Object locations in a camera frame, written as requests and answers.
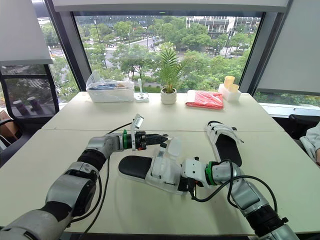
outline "black cable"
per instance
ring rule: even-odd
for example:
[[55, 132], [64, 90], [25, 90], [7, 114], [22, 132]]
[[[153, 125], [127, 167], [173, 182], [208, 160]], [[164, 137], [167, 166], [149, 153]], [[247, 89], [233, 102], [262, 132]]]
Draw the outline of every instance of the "black cable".
[[[130, 124], [131, 124], [131, 122], [130, 122], [130, 123], [127, 123], [127, 124], [125, 124], [125, 125], [123, 125], [123, 126], [120, 126], [120, 127], [116, 128], [116, 129], [110, 131], [108, 134], [111, 134], [111, 133], [113, 133], [113, 132], [115, 132], [115, 131], [123, 128], [123, 127], [126, 127], [126, 126], [130, 125]], [[76, 218], [76, 219], [73, 219], [73, 220], [70, 222], [71, 224], [72, 224], [72, 223], [75, 223], [75, 222], [78, 222], [78, 221], [81, 221], [81, 220], [89, 217], [89, 216], [97, 209], [97, 207], [98, 207], [98, 205], [99, 205], [99, 202], [100, 202], [100, 200], [101, 200], [101, 196], [102, 196], [102, 181], [101, 181], [101, 177], [100, 177], [100, 176], [98, 177], [98, 182], [99, 182], [99, 196], [98, 196], [98, 199], [97, 199], [94, 207], [93, 207], [92, 210], [91, 210], [90, 212], [88, 212], [86, 215], [81, 216], [81, 217]]]
[[106, 198], [106, 193], [107, 193], [107, 186], [108, 186], [108, 181], [109, 181], [109, 163], [110, 163], [110, 157], [107, 159], [107, 176], [106, 176], [106, 181], [105, 181], [105, 186], [104, 186], [104, 190], [103, 190], [103, 197], [101, 200], [101, 204], [100, 207], [98, 209], [98, 212], [96, 213], [94, 219], [92, 220], [92, 222], [90, 223], [90, 225], [87, 227], [87, 229], [83, 232], [83, 234], [80, 236], [80, 238], [78, 240], [81, 240], [84, 238], [84, 236], [86, 235], [86, 233], [91, 229], [91, 227], [95, 224], [96, 220], [98, 219], [98, 216], [101, 212], [102, 206], [104, 204], [105, 198]]
[[[277, 200], [276, 200], [276, 197], [275, 197], [275, 194], [274, 192], [271, 190], [271, 188], [268, 186], [268, 184], [266, 184], [264, 181], [262, 181], [260, 178], [258, 177], [255, 177], [255, 176], [250, 176], [250, 175], [242, 175], [242, 176], [235, 176], [233, 178], [233, 180], [237, 180], [237, 179], [254, 179], [260, 183], [262, 183], [269, 191], [271, 197], [272, 197], [272, 200], [273, 200], [273, 204], [274, 204], [274, 211], [277, 213], [278, 212], [278, 205], [277, 205]], [[222, 184], [221, 186], [219, 186], [213, 193], [211, 193], [208, 197], [204, 198], [204, 199], [199, 199], [197, 197], [195, 197], [193, 195], [193, 193], [191, 192], [191, 199], [197, 201], [197, 202], [200, 202], [200, 203], [204, 203], [204, 202], [207, 202], [209, 201], [210, 199], [212, 199], [222, 188], [224, 188], [226, 185], [228, 185], [230, 182], [230, 180], [226, 181], [224, 184]]]
[[112, 134], [113, 132], [115, 132], [115, 131], [117, 131], [117, 130], [119, 130], [119, 129], [122, 129], [122, 128], [126, 127], [126, 126], [129, 126], [130, 124], [132, 124], [132, 122], [129, 122], [129, 123], [123, 125], [123, 126], [117, 127], [116, 129], [108, 132], [107, 134]]
[[228, 194], [227, 194], [227, 196], [226, 196], [226, 199], [228, 200], [228, 202], [229, 202], [229, 204], [230, 204], [231, 206], [233, 206], [233, 207], [235, 207], [235, 208], [237, 209], [238, 206], [235, 205], [235, 204], [231, 201], [231, 199], [230, 199], [232, 187], [233, 187], [233, 185], [234, 185], [234, 165], [232, 164], [232, 161], [231, 161], [230, 159], [225, 159], [225, 160], [222, 161], [221, 163], [223, 163], [223, 162], [229, 162], [229, 164], [230, 164], [230, 185], [229, 185], [229, 190], [228, 190]]
[[73, 219], [73, 220], [70, 222], [71, 224], [72, 224], [72, 223], [75, 223], [75, 222], [78, 222], [78, 221], [81, 221], [81, 220], [89, 217], [89, 216], [97, 209], [97, 207], [98, 207], [98, 205], [99, 205], [99, 203], [100, 203], [100, 200], [101, 200], [101, 196], [102, 196], [102, 182], [101, 182], [101, 177], [100, 177], [100, 175], [99, 175], [99, 177], [98, 177], [98, 182], [99, 182], [99, 196], [98, 196], [98, 199], [97, 199], [94, 207], [93, 207], [93, 208], [91, 209], [91, 211], [88, 212], [86, 215], [81, 216], [81, 217], [79, 217], [79, 218]]
[[[123, 128], [123, 127], [126, 127], [128, 125], [130, 125], [132, 122], [130, 123], [127, 123], [125, 125], [122, 125], [120, 127], [117, 127], [116, 129], [108, 132], [108, 134], [112, 134], [113, 132]], [[107, 176], [106, 176], [106, 180], [105, 180], [105, 186], [104, 186], [104, 190], [103, 190], [103, 197], [102, 197], [102, 200], [101, 200], [101, 204], [100, 204], [100, 207], [98, 209], [98, 212], [96, 213], [94, 219], [92, 220], [92, 222], [90, 223], [90, 225], [87, 227], [87, 229], [83, 232], [83, 234], [79, 237], [78, 240], [81, 240], [83, 239], [83, 237], [86, 235], [86, 233], [91, 229], [91, 227], [95, 224], [96, 220], [98, 219], [98, 216], [101, 212], [101, 209], [102, 209], [102, 206], [105, 202], [105, 198], [106, 198], [106, 193], [107, 193], [107, 186], [108, 186], [108, 181], [109, 181], [109, 173], [110, 173], [110, 157], [107, 159]]]

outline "green ring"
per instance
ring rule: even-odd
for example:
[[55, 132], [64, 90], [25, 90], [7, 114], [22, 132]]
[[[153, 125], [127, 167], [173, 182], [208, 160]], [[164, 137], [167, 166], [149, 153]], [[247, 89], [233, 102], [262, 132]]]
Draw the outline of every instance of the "green ring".
[[123, 130], [123, 149], [127, 149], [127, 130]]
[[207, 174], [211, 185], [216, 185], [212, 177], [212, 161], [210, 161], [209, 164], [206, 166], [205, 173]]

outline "red object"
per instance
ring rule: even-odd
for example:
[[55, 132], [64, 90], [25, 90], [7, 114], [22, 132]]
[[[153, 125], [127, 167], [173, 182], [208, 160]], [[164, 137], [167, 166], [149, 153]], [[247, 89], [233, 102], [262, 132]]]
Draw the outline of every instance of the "red object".
[[198, 107], [206, 109], [223, 109], [224, 102], [222, 94], [212, 91], [194, 91], [187, 93], [187, 102], [185, 105], [189, 107]]

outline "yellow object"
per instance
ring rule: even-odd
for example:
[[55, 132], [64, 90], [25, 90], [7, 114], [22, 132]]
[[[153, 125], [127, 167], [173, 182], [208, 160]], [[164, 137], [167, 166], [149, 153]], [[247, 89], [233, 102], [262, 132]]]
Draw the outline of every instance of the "yellow object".
[[225, 76], [224, 78], [224, 87], [227, 89], [235, 81], [234, 76]]
[[238, 92], [238, 89], [239, 89], [239, 85], [237, 84], [231, 84], [229, 87], [228, 87], [228, 91], [230, 93], [236, 93]]

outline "potted plant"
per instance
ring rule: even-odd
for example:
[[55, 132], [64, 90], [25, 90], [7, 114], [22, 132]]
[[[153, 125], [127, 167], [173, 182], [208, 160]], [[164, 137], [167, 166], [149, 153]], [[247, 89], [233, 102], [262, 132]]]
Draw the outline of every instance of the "potted plant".
[[174, 88], [182, 75], [184, 64], [178, 62], [176, 51], [172, 47], [164, 48], [161, 53], [159, 76], [165, 86], [161, 89], [161, 102], [174, 104], [177, 100], [177, 90]]

